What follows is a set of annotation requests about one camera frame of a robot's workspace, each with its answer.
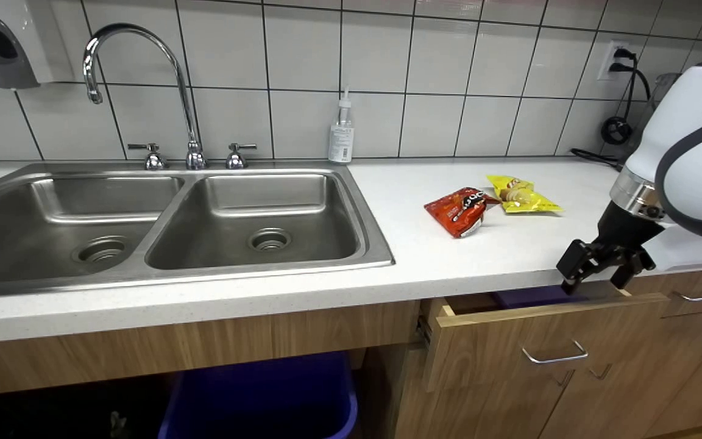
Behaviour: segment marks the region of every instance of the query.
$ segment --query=sink drain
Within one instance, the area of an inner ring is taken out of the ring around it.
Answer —
[[[274,252],[290,244],[290,238],[280,227],[263,227],[251,238],[251,250]]]
[[[78,261],[83,263],[113,263],[124,257],[126,244],[122,238],[98,238],[87,246],[78,252]]]

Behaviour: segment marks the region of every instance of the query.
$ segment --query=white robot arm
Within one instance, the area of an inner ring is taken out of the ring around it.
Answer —
[[[646,125],[597,222],[600,238],[592,244],[574,240],[558,261],[563,289],[572,291],[607,266],[618,266],[611,283],[622,289],[653,268],[640,244],[663,230],[663,214],[702,238],[702,64],[681,73]]]

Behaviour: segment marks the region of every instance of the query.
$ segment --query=yellow chip bag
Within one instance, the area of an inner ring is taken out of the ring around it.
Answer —
[[[488,175],[495,196],[506,214],[558,214],[559,205],[535,194],[529,180],[519,180],[512,175]]]

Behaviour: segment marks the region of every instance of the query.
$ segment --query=white countertop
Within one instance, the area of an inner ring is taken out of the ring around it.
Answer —
[[[352,163],[351,173],[394,266],[6,296],[0,299],[0,341],[558,285],[558,257],[570,240],[595,240],[617,178],[607,167],[579,161],[373,161]],[[463,185],[488,189],[490,173],[534,180],[563,212],[503,218],[491,207],[475,235],[451,240],[424,202]],[[659,268],[702,266],[702,240],[676,227],[648,250]]]

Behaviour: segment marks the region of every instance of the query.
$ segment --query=stainless steel sink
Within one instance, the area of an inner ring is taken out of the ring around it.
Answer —
[[[384,263],[343,167],[28,167],[0,180],[0,296]]]

